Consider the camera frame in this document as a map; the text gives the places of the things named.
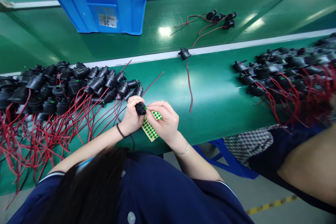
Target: black hair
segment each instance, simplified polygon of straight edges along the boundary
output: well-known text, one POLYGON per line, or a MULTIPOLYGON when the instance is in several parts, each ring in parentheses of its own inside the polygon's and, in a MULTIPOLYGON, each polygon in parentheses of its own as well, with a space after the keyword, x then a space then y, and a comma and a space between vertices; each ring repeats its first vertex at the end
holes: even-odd
POLYGON ((62 178, 40 224, 118 223, 121 174, 127 148, 106 148, 81 171, 78 164, 62 178))

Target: label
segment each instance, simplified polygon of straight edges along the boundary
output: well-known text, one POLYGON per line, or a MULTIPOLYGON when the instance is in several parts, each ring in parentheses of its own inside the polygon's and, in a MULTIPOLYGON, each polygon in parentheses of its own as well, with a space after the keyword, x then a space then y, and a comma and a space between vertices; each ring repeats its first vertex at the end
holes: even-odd
POLYGON ((98 14, 99 25, 117 28, 117 18, 115 16, 98 14))

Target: checkered cloth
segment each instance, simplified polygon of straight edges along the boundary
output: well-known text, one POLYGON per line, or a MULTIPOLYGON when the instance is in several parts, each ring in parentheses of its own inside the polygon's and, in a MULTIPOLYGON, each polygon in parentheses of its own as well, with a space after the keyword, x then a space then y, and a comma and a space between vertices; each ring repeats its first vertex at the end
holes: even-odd
POLYGON ((248 165, 250 157, 258 155, 270 147, 273 143, 273 137, 269 130, 279 128, 279 124, 254 131, 244 132, 224 138, 228 150, 243 165, 248 165))

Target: black beaded bracelet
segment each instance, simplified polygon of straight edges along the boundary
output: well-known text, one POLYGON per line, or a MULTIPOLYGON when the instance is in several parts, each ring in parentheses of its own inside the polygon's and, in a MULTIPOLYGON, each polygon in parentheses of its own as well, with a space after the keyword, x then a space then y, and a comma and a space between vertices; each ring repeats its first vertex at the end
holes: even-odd
POLYGON ((124 134, 123 134, 123 133, 121 133, 121 131, 120 131, 120 129, 119 129, 119 124, 117 124, 116 126, 117 126, 117 129, 118 129, 118 131, 119 131, 120 135, 121 135, 123 138, 126 138, 126 137, 124 136, 124 134))

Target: floor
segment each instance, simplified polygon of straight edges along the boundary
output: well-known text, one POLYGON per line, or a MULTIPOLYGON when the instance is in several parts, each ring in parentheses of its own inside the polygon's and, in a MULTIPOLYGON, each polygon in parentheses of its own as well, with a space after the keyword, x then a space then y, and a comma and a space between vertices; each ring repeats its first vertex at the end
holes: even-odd
MULTIPOLYGON (((207 155, 214 155, 216 151, 210 149, 208 143, 202 144, 201 149, 207 155)), ((178 162, 172 152, 166 153, 164 159, 179 169, 178 162)), ((245 210, 280 200, 293 193, 259 176, 255 180, 237 177, 229 172, 215 167, 224 181, 235 192, 245 210)), ((32 189, 21 191, 4 214, 0 214, 0 224, 6 223, 15 211, 21 206, 32 189)), ((3 211, 13 194, 0 197, 0 210, 3 211)), ((297 199, 277 207, 270 208, 251 215, 257 224, 277 223, 305 223, 305 224, 334 224, 336 216, 317 209, 306 202, 297 199)))

